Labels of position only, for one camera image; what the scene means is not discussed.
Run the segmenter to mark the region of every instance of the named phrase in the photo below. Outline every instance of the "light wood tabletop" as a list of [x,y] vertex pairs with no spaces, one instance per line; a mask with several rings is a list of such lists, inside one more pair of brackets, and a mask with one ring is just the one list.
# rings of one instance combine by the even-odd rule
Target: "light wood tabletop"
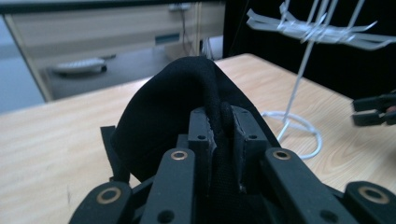
[[[295,76],[252,55],[217,65],[259,111],[285,110]],[[0,223],[67,223],[88,192],[112,176],[100,127],[116,125],[138,80],[0,116]],[[325,184],[344,191],[367,180],[396,193],[396,129],[353,126],[351,100],[303,80],[291,112],[309,120],[323,149],[305,161]],[[282,123],[266,119],[275,134]],[[282,147],[316,147],[307,133],[287,130]],[[132,185],[138,184],[133,179]]]

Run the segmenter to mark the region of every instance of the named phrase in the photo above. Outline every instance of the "wooden table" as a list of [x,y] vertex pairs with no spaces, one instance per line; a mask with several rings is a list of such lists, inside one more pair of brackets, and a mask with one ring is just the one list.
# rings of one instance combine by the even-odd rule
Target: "wooden table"
[[[284,110],[295,76],[251,55],[219,67],[263,110]],[[94,187],[112,175],[100,127],[118,123],[147,79],[0,116],[0,223],[66,223]],[[351,101],[303,80],[293,113],[322,133],[322,151],[306,164],[321,181],[344,191],[368,180],[396,193],[396,129],[357,128]],[[268,119],[275,133],[282,126]],[[282,146],[314,149],[306,133],[288,130]]]

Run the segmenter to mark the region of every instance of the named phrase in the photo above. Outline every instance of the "gray floor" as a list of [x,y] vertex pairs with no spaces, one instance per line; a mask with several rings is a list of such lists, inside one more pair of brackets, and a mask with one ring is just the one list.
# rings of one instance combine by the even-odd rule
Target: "gray floor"
[[161,47],[141,49],[106,59],[107,71],[104,73],[98,69],[98,71],[63,77],[49,71],[49,83],[54,99],[58,100],[154,76],[170,62]]

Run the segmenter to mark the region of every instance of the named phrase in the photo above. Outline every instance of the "black clamp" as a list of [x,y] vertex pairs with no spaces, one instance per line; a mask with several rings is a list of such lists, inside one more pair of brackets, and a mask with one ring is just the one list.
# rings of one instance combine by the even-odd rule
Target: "black clamp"
[[388,125],[396,124],[396,111],[387,111],[396,106],[396,93],[362,98],[354,100],[352,104],[356,112],[361,112],[352,115],[356,126],[380,125],[384,122]]

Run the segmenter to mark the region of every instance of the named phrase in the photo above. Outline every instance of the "folded black cloth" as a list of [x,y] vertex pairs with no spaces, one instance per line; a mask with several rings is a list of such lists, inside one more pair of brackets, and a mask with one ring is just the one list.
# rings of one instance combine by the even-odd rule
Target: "folded black cloth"
[[240,203],[237,186],[234,186],[231,148],[225,130],[228,126],[224,124],[230,105],[248,110],[270,145],[279,147],[253,103],[204,57],[176,60],[148,81],[127,105],[111,144],[122,165],[144,181],[156,174],[163,153],[176,146],[177,136],[188,132],[190,112],[204,106],[217,144],[213,154],[209,220],[211,223],[251,223],[247,215],[238,215],[249,208]]

